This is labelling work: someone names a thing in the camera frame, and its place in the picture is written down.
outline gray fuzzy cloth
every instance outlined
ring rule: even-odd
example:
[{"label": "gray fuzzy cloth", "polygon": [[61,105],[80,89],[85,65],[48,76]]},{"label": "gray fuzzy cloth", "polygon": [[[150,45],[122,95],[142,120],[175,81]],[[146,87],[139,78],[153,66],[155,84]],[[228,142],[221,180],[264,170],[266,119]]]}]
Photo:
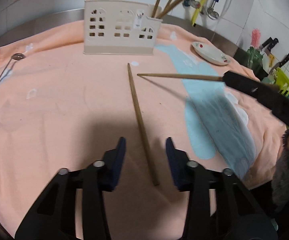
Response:
[{"label": "gray fuzzy cloth", "polygon": [[289,201],[289,150],[286,149],[288,136],[289,130],[283,136],[284,149],[277,160],[276,171],[271,182],[272,199],[278,209],[283,208]]}]

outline white plastic basket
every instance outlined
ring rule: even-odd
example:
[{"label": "white plastic basket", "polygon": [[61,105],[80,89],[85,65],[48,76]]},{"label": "white plastic basket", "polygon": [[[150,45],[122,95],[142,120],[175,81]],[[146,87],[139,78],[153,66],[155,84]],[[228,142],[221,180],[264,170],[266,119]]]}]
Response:
[{"label": "white plastic basket", "polygon": [[84,53],[152,54],[162,22],[150,17],[152,10],[153,5],[145,3],[86,0]]}]

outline white oval dish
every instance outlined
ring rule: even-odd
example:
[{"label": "white oval dish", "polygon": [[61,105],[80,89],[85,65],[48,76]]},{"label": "white oval dish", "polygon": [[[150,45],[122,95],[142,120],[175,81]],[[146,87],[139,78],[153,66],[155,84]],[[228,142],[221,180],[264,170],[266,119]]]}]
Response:
[{"label": "white oval dish", "polygon": [[193,42],[191,45],[200,57],[212,64],[225,66],[231,62],[226,54],[214,46],[197,41]]}]

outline yellow-green basket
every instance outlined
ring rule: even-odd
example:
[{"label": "yellow-green basket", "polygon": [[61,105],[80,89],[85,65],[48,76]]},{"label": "yellow-green basket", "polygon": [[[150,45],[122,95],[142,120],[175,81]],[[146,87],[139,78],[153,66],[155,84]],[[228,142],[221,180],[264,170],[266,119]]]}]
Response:
[{"label": "yellow-green basket", "polygon": [[275,77],[275,84],[280,87],[280,94],[289,98],[289,78],[281,70],[281,68],[277,68],[276,75],[277,76]]}]

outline white label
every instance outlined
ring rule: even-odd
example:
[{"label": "white label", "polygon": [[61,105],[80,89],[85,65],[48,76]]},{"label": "white label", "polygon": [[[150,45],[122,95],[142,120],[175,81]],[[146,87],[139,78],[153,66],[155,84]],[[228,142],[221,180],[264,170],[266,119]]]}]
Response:
[{"label": "white label", "polygon": [[141,9],[137,9],[137,13],[135,15],[135,19],[133,21],[133,28],[140,29],[143,17],[145,16],[145,11]]}]

